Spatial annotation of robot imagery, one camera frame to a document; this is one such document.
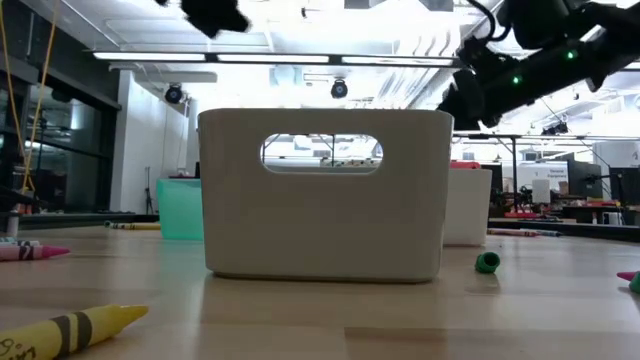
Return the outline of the green translucent plastic bin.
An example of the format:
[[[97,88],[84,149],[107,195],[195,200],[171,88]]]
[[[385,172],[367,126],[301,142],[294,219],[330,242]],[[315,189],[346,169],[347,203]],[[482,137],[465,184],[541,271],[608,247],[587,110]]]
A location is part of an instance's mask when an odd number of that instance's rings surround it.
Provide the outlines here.
[[[199,179],[158,179],[159,222],[164,239],[202,241],[202,190]]]

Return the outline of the white plastic bin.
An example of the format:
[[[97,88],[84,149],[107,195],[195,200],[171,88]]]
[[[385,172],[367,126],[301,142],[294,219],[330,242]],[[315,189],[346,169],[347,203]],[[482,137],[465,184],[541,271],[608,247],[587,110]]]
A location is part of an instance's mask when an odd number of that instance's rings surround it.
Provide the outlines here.
[[[492,172],[449,171],[444,246],[479,247],[486,242]]]

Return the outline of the black bar with light strips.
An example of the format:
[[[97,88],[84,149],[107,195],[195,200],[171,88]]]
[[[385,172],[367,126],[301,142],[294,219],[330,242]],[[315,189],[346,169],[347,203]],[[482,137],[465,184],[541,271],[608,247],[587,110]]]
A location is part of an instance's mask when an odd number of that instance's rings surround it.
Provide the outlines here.
[[[245,65],[305,65],[305,66],[363,66],[406,68],[462,68],[455,57],[441,56],[385,56],[344,54],[297,54],[297,53],[190,53],[190,52],[107,52],[95,51],[92,55],[109,62],[135,63],[216,63]]]

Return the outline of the black table frame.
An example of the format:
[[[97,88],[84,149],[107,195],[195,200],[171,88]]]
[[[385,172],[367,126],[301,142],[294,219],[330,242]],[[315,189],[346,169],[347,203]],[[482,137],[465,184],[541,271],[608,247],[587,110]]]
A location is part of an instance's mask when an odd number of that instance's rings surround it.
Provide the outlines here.
[[[157,215],[138,214],[35,214],[23,215],[19,220],[20,230],[89,227],[112,222],[156,222]],[[489,228],[534,229],[557,231],[565,236],[615,240],[629,243],[640,243],[640,227],[629,225],[599,225],[587,223],[551,223],[535,221],[513,221],[512,219],[490,219]]]

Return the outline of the black computer monitor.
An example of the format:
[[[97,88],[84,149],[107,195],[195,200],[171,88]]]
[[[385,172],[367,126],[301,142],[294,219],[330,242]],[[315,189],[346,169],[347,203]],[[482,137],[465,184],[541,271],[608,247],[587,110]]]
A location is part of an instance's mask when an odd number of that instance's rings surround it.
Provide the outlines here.
[[[640,168],[610,168],[611,196],[624,205],[640,205]]]
[[[569,194],[601,198],[603,195],[601,167],[597,164],[571,160],[567,163]]]

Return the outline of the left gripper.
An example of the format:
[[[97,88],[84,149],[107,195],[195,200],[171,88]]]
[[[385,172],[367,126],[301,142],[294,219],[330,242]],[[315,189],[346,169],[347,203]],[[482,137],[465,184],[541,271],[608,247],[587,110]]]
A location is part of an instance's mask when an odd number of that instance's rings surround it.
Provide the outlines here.
[[[246,32],[250,26],[238,0],[181,0],[180,6],[186,20],[208,38],[220,31]]]

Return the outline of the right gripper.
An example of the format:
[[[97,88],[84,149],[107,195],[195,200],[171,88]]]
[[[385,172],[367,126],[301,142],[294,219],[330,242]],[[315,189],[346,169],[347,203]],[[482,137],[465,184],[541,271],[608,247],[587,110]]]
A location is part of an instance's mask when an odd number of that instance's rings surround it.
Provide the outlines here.
[[[481,123],[486,125],[484,91],[472,71],[461,69],[453,74],[437,109],[453,117],[455,131],[478,131]]]

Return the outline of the black tripod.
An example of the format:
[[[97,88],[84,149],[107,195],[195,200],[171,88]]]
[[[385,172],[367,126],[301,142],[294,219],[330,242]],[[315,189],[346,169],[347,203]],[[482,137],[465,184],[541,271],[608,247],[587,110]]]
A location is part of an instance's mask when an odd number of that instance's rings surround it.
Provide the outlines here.
[[[150,181],[150,167],[146,166],[144,168],[145,171],[145,188],[144,188],[144,193],[145,193],[145,214],[146,215],[153,215],[154,214],[154,206],[153,206],[153,200],[152,200],[152,196],[151,196],[151,181]]]

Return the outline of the white box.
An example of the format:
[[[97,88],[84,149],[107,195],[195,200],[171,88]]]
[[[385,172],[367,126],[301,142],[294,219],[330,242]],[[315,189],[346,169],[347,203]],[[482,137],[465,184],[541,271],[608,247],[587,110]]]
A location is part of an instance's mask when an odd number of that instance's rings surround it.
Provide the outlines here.
[[[532,180],[532,202],[534,204],[549,204],[551,202],[549,179]]]

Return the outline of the yellow crayon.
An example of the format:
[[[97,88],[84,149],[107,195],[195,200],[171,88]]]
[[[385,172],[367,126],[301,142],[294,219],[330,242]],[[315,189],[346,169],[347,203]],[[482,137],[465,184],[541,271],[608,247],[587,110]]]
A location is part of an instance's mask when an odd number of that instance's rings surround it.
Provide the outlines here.
[[[161,224],[159,223],[119,223],[119,222],[105,222],[104,227],[109,229],[118,230],[161,230]]]
[[[0,360],[59,360],[118,335],[144,305],[105,305],[0,332]]]

